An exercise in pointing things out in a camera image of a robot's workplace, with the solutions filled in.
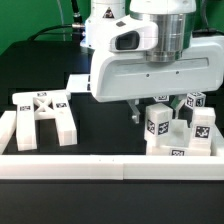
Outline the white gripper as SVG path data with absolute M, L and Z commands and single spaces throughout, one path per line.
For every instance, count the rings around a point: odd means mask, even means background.
M 179 117 L 190 92 L 218 89 L 224 82 L 224 36 L 185 36 L 185 20 L 122 18 L 104 29 L 91 62 L 91 93 L 99 102 L 129 100 L 140 121 L 141 98 L 177 95 Z

